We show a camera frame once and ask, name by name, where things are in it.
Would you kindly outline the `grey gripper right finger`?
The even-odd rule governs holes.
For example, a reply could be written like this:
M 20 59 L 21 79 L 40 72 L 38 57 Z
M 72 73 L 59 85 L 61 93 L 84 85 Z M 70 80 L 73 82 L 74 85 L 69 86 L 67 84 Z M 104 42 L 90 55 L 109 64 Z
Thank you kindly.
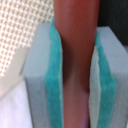
M 98 27 L 90 69 L 91 128 L 128 127 L 128 53 L 109 27 Z

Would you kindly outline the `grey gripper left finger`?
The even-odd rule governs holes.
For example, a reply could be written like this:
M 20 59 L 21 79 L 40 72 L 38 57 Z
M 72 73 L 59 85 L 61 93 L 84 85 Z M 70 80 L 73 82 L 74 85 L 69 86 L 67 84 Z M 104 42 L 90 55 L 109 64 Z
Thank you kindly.
M 54 21 L 38 25 L 22 74 L 33 128 L 64 128 L 62 45 Z

